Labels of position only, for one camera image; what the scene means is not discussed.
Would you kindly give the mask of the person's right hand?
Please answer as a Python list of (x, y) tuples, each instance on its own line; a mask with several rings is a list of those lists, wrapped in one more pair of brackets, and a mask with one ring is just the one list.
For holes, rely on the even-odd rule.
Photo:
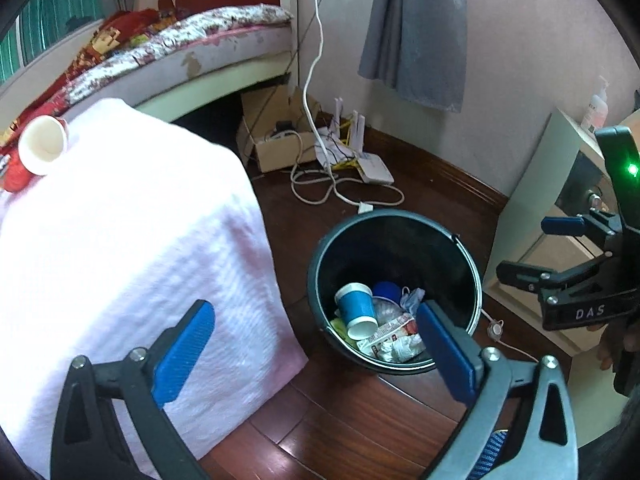
[(613, 323), (608, 324), (602, 333), (597, 350), (600, 370), (617, 370), (620, 355), (624, 350), (624, 330)]

